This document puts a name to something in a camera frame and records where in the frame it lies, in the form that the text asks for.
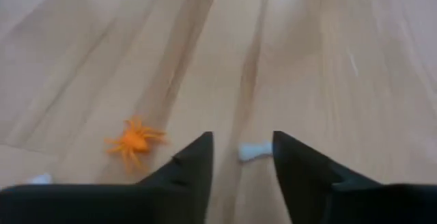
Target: plastic spider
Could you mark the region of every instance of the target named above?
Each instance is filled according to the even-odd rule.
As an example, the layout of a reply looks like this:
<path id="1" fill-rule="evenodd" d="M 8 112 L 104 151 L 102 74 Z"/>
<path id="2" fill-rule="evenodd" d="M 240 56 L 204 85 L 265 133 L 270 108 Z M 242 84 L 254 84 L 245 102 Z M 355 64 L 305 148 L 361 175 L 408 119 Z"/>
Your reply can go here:
<path id="1" fill-rule="evenodd" d="M 148 153 L 150 142 L 165 142 L 165 132 L 143 126 L 138 117 L 126 121 L 126 129 L 117 140 L 105 139 L 107 143 L 117 144 L 116 147 L 108 150 L 108 153 L 120 152 L 123 157 L 127 172 L 132 171 L 130 160 L 139 168 L 145 169 L 135 152 Z"/>

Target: spider leg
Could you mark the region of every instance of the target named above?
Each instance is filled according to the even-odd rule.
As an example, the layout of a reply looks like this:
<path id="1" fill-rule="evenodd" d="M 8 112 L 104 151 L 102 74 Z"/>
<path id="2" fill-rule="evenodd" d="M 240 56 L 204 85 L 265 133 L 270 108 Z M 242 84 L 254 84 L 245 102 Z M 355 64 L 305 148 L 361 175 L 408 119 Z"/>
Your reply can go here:
<path id="1" fill-rule="evenodd" d="M 139 168 L 139 169 L 144 169 L 144 166 L 141 164 L 141 161 L 138 159 L 138 156 L 135 155 L 133 150 L 129 150 L 129 154 L 130 157 L 133 159 L 135 165 Z"/>
<path id="2" fill-rule="evenodd" d="M 123 150 L 122 157 L 123 157 L 124 165 L 126 167 L 126 171 L 128 173 L 132 172 L 132 167 L 130 166 L 129 159 L 128 159 L 128 149 Z"/>
<path id="3" fill-rule="evenodd" d="M 146 135 L 146 134 L 165 135 L 165 132 L 164 132 L 164 131 L 161 131 L 161 130 L 155 130 L 155 129 L 148 128 L 148 127 L 142 128 L 142 129 L 140 130 L 140 133 L 143 134 L 143 135 Z"/>
<path id="4" fill-rule="evenodd" d="M 133 124 L 135 125 L 135 130 L 139 130 L 139 129 L 141 129 L 141 127 L 142 127 L 142 122 L 141 122 L 141 118 L 138 116 L 138 115 L 134 115 L 133 117 L 132 117 L 132 122 L 133 122 Z"/>
<path id="5" fill-rule="evenodd" d="M 116 146 L 116 147 L 114 147 L 112 149 L 107 150 L 107 152 L 108 153 L 114 153 L 114 152 L 119 152 L 119 151 L 121 151 L 123 149 L 124 149 L 124 145 L 119 145 L 119 146 Z"/>
<path id="6" fill-rule="evenodd" d="M 126 121 L 124 121 L 125 123 L 126 123 L 126 125 L 129 127 L 129 128 L 131 128 L 131 129 L 136 129 L 135 128 L 135 124 L 134 124 L 134 122 L 132 121 L 132 119 L 131 120 L 126 120 Z"/>
<path id="7" fill-rule="evenodd" d="M 144 135 L 144 139 L 154 139 L 156 141 L 164 141 L 163 136 L 159 136 L 159 135 Z"/>

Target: small white object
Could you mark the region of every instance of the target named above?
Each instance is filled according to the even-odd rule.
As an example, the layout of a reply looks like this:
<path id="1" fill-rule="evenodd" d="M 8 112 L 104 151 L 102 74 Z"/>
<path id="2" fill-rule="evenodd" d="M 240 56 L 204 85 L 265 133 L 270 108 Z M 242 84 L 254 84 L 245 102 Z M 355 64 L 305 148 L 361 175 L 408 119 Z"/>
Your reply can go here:
<path id="1" fill-rule="evenodd" d="M 270 156 L 272 153 L 273 147 L 271 142 L 262 144 L 243 143 L 238 150 L 238 155 L 242 162 L 247 162 L 258 156 Z"/>
<path id="2" fill-rule="evenodd" d="M 52 184 L 52 176 L 48 173 L 42 174 L 40 176 L 36 176 L 32 179 L 30 179 L 28 184 Z"/>

